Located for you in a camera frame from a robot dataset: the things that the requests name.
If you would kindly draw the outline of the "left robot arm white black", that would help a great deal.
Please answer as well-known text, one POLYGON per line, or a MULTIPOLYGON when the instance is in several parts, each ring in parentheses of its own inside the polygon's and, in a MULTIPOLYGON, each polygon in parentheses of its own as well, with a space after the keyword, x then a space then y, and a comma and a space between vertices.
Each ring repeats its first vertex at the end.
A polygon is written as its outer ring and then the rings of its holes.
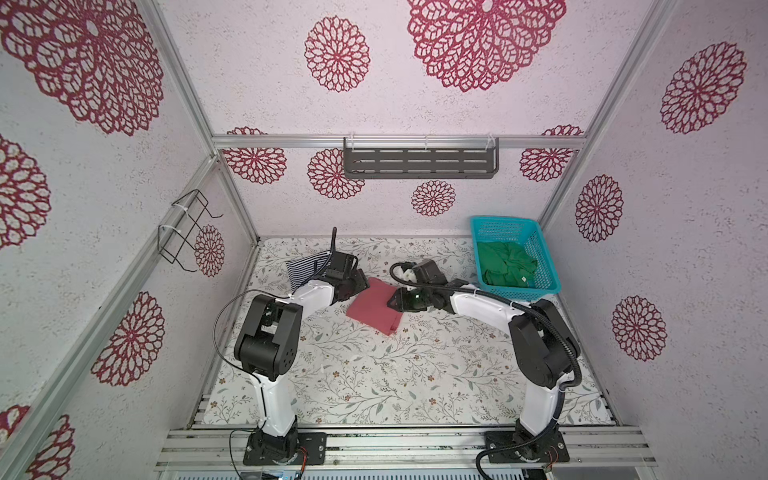
POLYGON ((296 423, 288 385, 281 377, 296 360, 304 318, 368 287, 364 272, 355 269, 344 277, 312 279, 287 298, 260 293, 252 299, 233 353, 241 370, 254 379, 265 416, 261 430, 266 435, 285 437, 296 423))

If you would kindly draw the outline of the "green tank top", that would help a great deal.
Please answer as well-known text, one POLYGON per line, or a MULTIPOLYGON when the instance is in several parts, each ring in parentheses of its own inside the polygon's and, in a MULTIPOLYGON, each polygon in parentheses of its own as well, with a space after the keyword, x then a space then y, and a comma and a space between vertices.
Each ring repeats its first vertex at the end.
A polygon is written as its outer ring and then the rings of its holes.
POLYGON ((514 242, 479 242, 476 253, 482 281, 490 286, 528 288, 539 262, 514 242))

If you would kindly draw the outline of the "aluminium front rail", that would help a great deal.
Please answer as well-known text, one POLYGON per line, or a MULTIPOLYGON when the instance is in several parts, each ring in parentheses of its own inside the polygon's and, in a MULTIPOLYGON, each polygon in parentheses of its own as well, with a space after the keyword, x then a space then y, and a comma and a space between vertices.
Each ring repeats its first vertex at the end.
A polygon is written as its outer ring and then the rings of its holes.
MULTIPOLYGON (((393 427, 306 428, 306 434, 324 432, 319 451, 324 463, 318 470, 441 468, 475 466, 476 456, 495 445, 490 432, 502 427, 393 427)), ((554 445, 541 457, 540 466, 655 467, 656 458, 638 427, 561 426, 554 445)), ((223 471, 242 466, 248 443, 247 431, 232 429, 172 430, 154 466, 165 471, 223 471)))

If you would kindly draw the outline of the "floral table mat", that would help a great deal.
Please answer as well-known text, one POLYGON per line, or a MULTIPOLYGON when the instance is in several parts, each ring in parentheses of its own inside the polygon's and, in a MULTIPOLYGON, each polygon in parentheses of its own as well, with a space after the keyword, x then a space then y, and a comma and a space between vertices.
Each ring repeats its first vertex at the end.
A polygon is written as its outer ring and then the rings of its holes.
MULTIPOLYGON (((259 247, 248 287, 280 295, 290 290, 287 262, 328 248, 320 238, 271 238, 259 247)), ((391 281, 392 262, 435 260, 449 279, 474 281, 469 238, 342 238, 369 279, 391 281)), ((482 425, 514 423, 525 378, 513 361, 507 333, 442 311, 405 314, 391 335, 346 315, 350 302, 302 321, 297 359, 282 377, 299 423, 328 425, 482 425)), ((567 392, 562 424, 614 425, 588 370, 567 392)), ((227 364, 196 415, 198 426, 260 423, 252 378, 227 364)))

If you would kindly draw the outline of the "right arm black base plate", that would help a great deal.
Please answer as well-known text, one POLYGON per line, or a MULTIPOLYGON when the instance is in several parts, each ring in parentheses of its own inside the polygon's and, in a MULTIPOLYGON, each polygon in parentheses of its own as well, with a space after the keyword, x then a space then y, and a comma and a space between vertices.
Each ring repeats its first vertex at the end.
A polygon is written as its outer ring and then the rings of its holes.
POLYGON ((523 427, 514 430, 486 431, 485 449, 490 450, 492 464, 503 463, 565 463, 570 461, 565 440, 558 427, 549 428, 537 435, 523 427))

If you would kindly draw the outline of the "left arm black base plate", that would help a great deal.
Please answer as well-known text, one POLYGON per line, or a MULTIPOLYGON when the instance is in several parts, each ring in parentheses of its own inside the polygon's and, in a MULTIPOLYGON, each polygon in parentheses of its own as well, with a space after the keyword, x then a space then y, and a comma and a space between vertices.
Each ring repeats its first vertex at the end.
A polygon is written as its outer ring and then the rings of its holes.
POLYGON ((243 456, 245 466, 315 466, 325 463, 325 432, 291 430, 283 437, 257 430, 249 435, 243 456))

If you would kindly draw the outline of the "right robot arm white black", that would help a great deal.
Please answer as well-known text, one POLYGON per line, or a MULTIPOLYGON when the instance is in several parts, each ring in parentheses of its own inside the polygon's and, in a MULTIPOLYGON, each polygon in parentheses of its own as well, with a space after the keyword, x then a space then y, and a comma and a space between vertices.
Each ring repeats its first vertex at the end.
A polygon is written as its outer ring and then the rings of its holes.
POLYGON ((518 425, 531 438, 555 428, 566 391, 582 383, 578 342, 548 300, 522 304, 472 285, 419 284, 398 288, 387 306, 399 312, 434 308, 506 329, 518 369, 526 379, 518 425))

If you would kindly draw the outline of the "blue white striped tank top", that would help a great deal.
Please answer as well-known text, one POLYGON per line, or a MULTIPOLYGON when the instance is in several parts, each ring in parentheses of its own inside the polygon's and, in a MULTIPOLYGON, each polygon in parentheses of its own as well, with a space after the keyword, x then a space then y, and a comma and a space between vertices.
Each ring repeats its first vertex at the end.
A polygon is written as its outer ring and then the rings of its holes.
POLYGON ((330 251, 289 260, 286 262, 291 289, 298 290, 310 280, 321 275, 331 257, 330 251))

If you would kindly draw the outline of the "grey metal wall shelf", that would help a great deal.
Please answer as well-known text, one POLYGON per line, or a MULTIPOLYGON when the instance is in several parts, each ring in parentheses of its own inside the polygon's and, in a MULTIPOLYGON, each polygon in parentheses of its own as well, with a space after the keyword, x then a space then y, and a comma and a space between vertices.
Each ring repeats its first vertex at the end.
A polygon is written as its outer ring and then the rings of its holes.
POLYGON ((481 147, 364 147, 344 138, 342 166, 356 180, 485 180, 499 171, 498 139, 481 147))

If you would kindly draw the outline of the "maroon red tank top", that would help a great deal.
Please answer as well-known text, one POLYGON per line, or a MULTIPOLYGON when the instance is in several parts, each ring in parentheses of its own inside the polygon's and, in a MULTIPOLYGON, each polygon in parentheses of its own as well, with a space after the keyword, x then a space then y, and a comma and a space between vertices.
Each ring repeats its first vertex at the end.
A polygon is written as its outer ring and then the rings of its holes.
POLYGON ((392 335, 398 330, 403 316, 402 312, 388 306, 397 288, 377 278, 370 278, 368 283, 369 287, 355 296, 346 315, 384 335, 392 335))

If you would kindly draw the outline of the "teal plastic basket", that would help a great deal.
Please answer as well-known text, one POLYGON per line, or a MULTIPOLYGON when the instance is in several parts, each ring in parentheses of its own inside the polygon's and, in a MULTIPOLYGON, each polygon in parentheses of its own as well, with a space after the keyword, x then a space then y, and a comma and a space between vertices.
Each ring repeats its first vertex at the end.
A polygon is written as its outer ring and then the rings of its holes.
POLYGON ((474 216, 470 221, 473 250, 480 288, 516 301, 534 302, 546 295, 560 292, 561 284, 549 248, 538 223, 522 218, 474 216), (476 253, 479 242, 514 242, 538 260, 539 266, 528 288, 508 288, 485 284, 480 275, 476 253))

